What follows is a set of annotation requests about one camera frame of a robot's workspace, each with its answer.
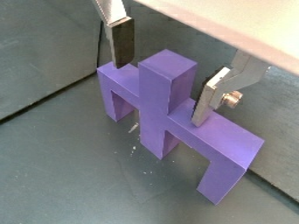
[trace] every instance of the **vertical purple post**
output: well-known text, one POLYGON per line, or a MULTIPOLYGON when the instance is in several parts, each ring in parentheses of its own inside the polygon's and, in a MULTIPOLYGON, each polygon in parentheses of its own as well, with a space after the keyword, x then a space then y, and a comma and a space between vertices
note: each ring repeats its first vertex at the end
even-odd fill
POLYGON ((140 141, 161 159, 180 142, 165 130, 166 116, 189 98, 196 63, 164 50, 138 63, 140 141))

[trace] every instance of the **purple block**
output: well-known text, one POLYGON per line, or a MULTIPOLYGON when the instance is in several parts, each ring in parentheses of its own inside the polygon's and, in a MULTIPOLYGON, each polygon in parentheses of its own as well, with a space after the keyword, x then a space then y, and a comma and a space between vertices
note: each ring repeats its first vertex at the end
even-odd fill
POLYGON ((133 109, 140 114, 140 141, 161 159, 183 141, 208 160, 197 190, 217 204, 244 175, 263 140, 212 113, 197 128, 192 125, 189 98, 196 63, 164 50, 138 63, 97 69, 106 114, 118 121, 133 109))

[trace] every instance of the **purple block leg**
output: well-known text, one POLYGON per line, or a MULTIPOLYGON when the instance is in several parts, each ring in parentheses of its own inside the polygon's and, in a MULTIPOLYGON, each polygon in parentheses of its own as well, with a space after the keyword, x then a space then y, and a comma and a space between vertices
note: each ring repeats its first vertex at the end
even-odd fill
POLYGON ((138 63, 140 141, 160 159, 180 142, 166 115, 189 98, 195 71, 196 63, 168 51, 138 63))
POLYGON ((263 140, 212 113, 196 128, 191 123, 189 98, 196 63, 164 50, 138 63, 97 69, 108 115, 114 121, 133 108, 140 113, 140 140, 161 159, 184 141, 208 160, 197 190, 217 204, 237 183, 257 154, 263 140))

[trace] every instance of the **gray floor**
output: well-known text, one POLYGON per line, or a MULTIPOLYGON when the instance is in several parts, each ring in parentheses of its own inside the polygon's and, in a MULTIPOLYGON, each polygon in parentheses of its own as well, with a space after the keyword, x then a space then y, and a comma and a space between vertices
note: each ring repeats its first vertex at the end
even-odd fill
POLYGON ((97 78, 0 126, 0 223, 299 223, 299 206, 247 174, 217 206, 195 188, 208 161, 183 143, 158 161, 134 112, 105 115, 97 78))

